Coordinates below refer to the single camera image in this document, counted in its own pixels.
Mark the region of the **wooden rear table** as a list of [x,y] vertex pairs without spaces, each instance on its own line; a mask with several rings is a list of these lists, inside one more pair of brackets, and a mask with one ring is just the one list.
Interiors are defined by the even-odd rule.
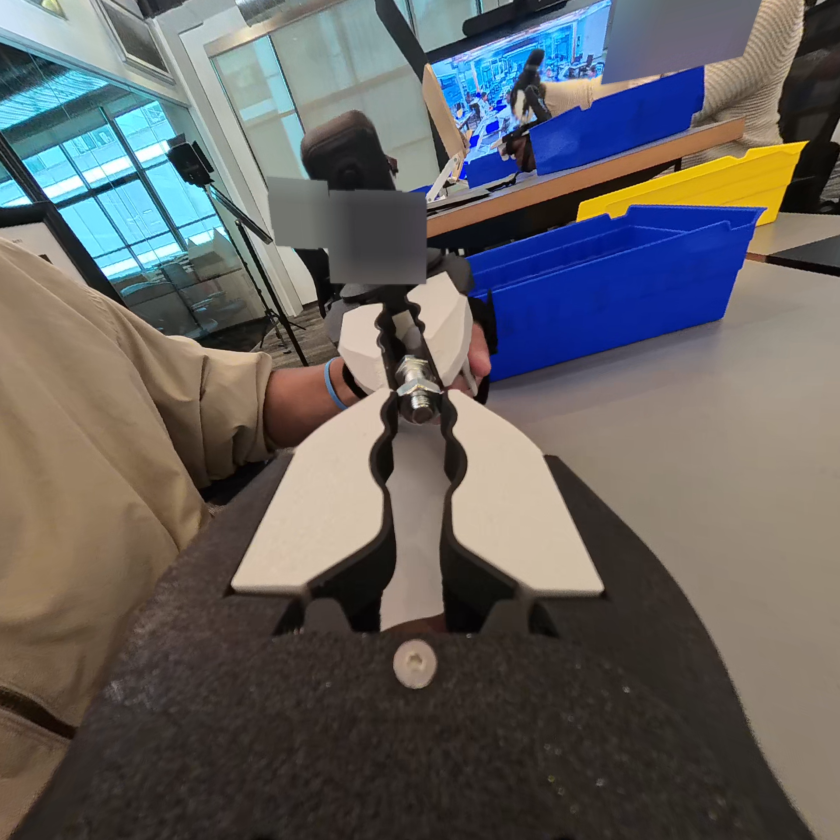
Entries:
[[427,245],[468,256],[572,223],[579,205],[655,178],[686,157],[742,137],[744,121],[733,119],[689,129],[586,166],[552,175],[519,177],[479,201],[427,220]]

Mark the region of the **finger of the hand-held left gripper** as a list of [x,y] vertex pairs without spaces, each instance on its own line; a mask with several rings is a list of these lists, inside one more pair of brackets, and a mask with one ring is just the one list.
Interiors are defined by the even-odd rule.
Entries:
[[471,395],[477,396],[468,359],[473,329],[468,298],[441,271],[415,288],[415,304],[419,307],[416,322],[442,386],[449,388],[462,376]]
[[392,316],[384,303],[369,303],[343,315],[339,353],[368,394],[396,390],[394,338]]

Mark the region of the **steel hex bolt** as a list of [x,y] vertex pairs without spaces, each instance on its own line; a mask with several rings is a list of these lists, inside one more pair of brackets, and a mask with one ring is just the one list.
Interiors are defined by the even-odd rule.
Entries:
[[[428,360],[432,364],[437,378],[434,364],[431,360],[429,360],[424,343],[418,335],[411,342],[406,344],[405,355],[407,354],[421,356]],[[426,395],[417,393],[409,396],[399,396],[397,394],[397,396],[401,415],[408,423],[423,425],[432,422],[438,417],[442,394]]]

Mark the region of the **stand with black base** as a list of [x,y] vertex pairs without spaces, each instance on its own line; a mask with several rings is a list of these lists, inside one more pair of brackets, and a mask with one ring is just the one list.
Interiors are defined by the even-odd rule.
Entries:
[[[514,95],[511,96],[511,104],[519,102],[520,127],[504,135],[493,145],[493,148],[502,153],[501,157],[504,160],[509,157],[510,152],[513,152],[513,146],[520,138],[528,136],[530,130],[538,124],[551,119],[550,111],[544,104],[539,80],[539,69],[543,59],[544,50],[534,49],[517,80]],[[428,114],[448,155],[448,161],[442,165],[436,181],[426,193],[426,203],[430,207],[440,203],[446,186],[458,182],[470,146],[467,136],[462,133],[449,110],[443,89],[430,63],[425,62],[422,65],[420,80]]]

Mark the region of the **wall video screen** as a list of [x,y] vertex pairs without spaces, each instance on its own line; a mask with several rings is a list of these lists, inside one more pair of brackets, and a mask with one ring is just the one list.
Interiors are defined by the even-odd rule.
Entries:
[[535,49],[544,52],[543,82],[599,78],[612,18],[609,1],[562,3],[435,52],[430,63],[458,126],[490,142],[514,130],[510,93]]

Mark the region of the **black flat pad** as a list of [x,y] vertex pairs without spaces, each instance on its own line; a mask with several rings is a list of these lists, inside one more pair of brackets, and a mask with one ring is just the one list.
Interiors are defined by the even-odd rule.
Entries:
[[787,248],[767,255],[764,261],[774,266],[839,278],[839,240],[840,236],[835,235]]

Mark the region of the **blue wristband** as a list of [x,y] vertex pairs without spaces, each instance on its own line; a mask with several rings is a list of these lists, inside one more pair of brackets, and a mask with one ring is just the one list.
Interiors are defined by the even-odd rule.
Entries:
[[338,357],[332,358],[323,366],[323,380],[325,389],[327,390],[327,394],[329,395],[332,403],[340,412],[344,412],[348,410],[350,406],[344,401],[344,399],[342,399],[342,396],[336,387],[335,381],[333,380],[333,366],[335,363],[339,364],[338,372],[343,372],[343,362],[341,359]]

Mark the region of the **yellow plastic bin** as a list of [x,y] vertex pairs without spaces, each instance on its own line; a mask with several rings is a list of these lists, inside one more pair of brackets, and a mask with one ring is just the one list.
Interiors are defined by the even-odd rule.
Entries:
[[763,209],[758,226],[772,224],[781,210],[807,142],[749,150],[597,196],[579,205],[576,221],[620,217],[631,206],[753,207]]

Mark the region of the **black tripod stand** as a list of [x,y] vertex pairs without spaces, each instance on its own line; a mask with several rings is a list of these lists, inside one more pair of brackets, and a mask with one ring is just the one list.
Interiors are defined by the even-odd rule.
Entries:
[[294,352],[301,364],[309,367],[310,363],[295,334],[295,329],[304,331],[304,328],[295,327],[289,320],[253,241],[256,238],[264,245],[273,245],[272,237],[216,185],[215,169],[198,142],[188,142],[183,133],[176,135],[167,142],[165,156],[185,184],[200,188],[209,200],[227,210],[234,219],[234,225],[245,246],[248,258],[243,256],[237,245],[234,245],[234,251],[243,263],[264,310],[264,327],[259,348],[263,349],[268,331],[271,330],[286,354]]

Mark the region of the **person's left forearm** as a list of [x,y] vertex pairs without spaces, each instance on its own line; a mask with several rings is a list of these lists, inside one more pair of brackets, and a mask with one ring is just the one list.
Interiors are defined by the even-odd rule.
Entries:
[[273,371],[266,386],[264,427],[277,448],[294,448],[340,415],[323,380],[323,365]]

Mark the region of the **person's left hand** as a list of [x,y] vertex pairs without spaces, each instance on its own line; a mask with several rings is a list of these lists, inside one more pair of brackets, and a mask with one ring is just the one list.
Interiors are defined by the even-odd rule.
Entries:
[[[335,363],[332,368],[333,380],[342,399],[351,406],[359,400],[364,399],[370,392],[367,392],[358,385],[346,361],[344,359],[341,359],[341,361],[343,362],[343,372],[338,372],[339,364]],[[469,367],[470,375],[475,382],[476,388],[479,388],[481,383],[490,375],[491,364],[487,338],[483,328],[477,322],[474,322],[471,327],[471,338],[465,364]],[[448,390],[459,391],[472,397],[476,397],[478,393],[478,391],[473,391],[464,372],[458,374]]]

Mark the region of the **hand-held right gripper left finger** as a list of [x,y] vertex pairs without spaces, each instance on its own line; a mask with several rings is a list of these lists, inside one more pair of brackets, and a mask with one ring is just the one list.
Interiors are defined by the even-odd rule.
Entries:
[[239,595],[328,598],[347,617],[381,600],[396,567],[396,394],[380,389],[297,447],[230,582]]

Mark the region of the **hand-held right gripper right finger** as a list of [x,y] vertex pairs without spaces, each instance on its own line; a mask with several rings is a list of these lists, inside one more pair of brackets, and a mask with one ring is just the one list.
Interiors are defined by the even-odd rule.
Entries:
[[488,617],[500,602],[595,599],[605,592],[541,449],[459,391],[442,402],[439,544],[447,617]]

